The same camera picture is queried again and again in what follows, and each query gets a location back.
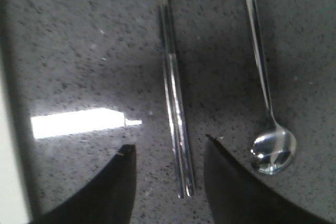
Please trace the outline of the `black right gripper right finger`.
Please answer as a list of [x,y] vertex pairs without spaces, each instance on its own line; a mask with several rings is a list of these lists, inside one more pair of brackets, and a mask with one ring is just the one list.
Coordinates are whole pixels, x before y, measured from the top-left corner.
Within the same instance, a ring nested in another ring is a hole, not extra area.
[[207,135],[204,189],[215,223],[327,223],[254,177]]

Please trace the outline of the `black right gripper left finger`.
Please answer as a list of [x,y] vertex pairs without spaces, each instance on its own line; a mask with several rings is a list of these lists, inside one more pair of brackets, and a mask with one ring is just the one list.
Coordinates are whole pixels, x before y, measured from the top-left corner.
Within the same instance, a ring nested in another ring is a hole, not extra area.
[[123,145],[85,187],[32,223],[130,223],[136,156],[135,145]]

